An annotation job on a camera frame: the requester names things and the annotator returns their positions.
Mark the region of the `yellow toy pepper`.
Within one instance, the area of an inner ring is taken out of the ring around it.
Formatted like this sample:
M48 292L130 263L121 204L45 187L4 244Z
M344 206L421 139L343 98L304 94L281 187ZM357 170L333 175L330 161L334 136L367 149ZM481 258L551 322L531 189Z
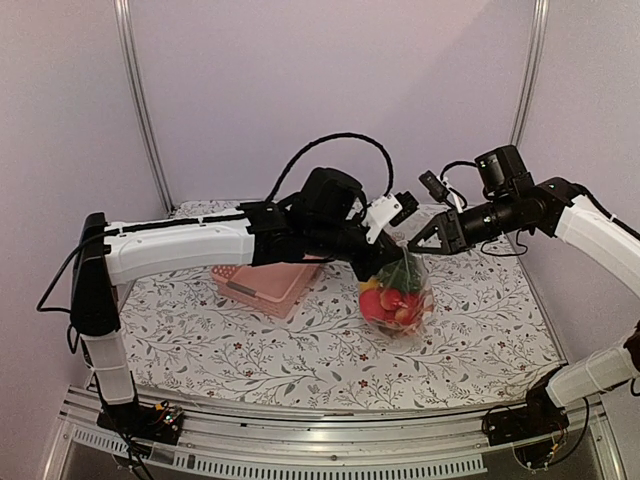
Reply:
M359 284L359 291L363 293L371 289L377 289L378 287L379 287L379 282L375 278L372 278L367 282L361 282Z

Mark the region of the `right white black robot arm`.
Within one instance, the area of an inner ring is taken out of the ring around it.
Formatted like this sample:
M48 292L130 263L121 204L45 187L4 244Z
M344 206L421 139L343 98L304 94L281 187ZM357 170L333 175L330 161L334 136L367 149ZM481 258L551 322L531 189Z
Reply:
M593 259L632 293L639 293L639 238L606 213L586 187L552 178L459 212L434 216L409 242L413 253L457 255L501 234L539 230ZM552 424L556 410L614 389L639 377L639 329L612 347L599 350L541 379L526 396L517 427L537 436Z

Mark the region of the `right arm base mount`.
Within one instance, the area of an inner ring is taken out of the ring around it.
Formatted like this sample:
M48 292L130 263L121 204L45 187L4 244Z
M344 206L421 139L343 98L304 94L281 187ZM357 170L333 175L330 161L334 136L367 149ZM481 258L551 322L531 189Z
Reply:
M563 409L497 405L481 421L490 446L511 444L516 461L529 471L546 470L559 463L568 439L569 419Z

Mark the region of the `green toy pepper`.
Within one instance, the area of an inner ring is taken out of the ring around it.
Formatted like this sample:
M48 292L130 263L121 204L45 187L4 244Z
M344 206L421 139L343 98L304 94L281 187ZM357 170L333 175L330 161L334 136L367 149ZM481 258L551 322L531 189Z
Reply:
M417 293L426 285L424 267L412 255L384 266L377 278L384 288L396 289L401 293Z

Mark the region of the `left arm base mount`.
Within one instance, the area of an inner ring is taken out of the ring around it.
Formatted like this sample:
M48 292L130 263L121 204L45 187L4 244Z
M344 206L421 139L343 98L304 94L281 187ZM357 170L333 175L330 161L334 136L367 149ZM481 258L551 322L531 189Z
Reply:
M97 425L127 438L143 439L175 446L184 422L184 409L164 400L154 405L132 402L109 405L102 402Z

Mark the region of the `clear zip top bag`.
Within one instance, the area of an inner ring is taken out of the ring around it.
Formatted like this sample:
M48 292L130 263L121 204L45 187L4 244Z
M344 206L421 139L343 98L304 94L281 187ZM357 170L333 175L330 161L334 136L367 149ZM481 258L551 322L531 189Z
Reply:
M389 338L416 336L435 310L427 269L416 253L401 245L402 256L359 284L363 319Z

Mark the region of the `pink plastic basket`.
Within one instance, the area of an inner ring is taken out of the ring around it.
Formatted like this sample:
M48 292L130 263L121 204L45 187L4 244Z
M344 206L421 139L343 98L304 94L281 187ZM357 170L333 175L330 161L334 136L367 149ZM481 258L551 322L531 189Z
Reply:
M222 296L285 319L306 295L318 268L316 264L286 263L260 267L215 265L210 275Z

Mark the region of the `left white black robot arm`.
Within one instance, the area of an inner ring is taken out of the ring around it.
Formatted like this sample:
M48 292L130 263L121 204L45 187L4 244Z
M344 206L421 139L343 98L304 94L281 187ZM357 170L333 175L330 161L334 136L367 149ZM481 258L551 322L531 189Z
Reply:
M274 203L244 203L213 216L108 224L90 215L64 261L73 268L70 325L91 362L103 410L128 434L148 426L126 358L116 288L156 274L205 265L264 266L342 260L368 279L400 259L384 232L357 220L328 223L315 214L295 220Z

